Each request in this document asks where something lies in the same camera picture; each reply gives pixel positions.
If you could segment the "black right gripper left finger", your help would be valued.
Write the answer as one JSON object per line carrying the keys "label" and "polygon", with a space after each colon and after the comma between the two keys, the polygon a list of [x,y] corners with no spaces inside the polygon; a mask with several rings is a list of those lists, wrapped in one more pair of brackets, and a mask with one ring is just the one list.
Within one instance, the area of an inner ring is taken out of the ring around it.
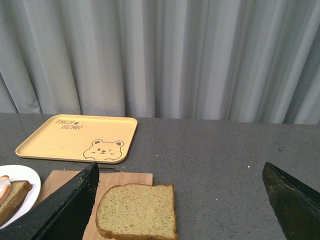
{"label": "black right gripper left finger", "polygon": [[81,240],[92,214],[99,167],[91,163],[0,231],[2,240]]}

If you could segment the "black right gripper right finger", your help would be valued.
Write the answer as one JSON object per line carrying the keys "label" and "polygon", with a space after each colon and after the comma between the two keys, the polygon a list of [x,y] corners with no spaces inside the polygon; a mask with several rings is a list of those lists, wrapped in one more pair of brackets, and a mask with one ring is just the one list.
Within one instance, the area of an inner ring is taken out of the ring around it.
{"label": "black right gripper right finger", "polygon": [[320,238],[320,193],[266,162],[262,171],[269,203],[288,240]]}

